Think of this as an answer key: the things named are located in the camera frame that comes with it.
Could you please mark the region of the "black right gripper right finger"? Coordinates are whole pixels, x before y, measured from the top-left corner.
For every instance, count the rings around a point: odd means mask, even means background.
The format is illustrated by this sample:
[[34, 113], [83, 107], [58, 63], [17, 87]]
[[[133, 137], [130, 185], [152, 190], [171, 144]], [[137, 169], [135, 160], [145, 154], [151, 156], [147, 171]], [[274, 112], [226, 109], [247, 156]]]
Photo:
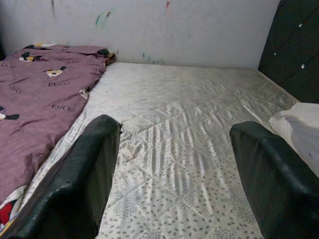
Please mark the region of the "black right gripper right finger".
[[319, 237], [319, 179], [278, 135], [253, 121], [229, 132], [249, 205], [266, 239]]

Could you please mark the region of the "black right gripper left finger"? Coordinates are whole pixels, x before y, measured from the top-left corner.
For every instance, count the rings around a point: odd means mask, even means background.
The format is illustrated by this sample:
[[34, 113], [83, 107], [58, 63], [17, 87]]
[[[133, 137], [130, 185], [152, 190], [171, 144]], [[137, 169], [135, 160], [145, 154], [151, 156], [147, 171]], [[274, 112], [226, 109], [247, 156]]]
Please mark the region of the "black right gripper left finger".
[[122, 126], [93, 119], [39, 183], [6, 230], [8, 239], [93, 239], [112, 188]]

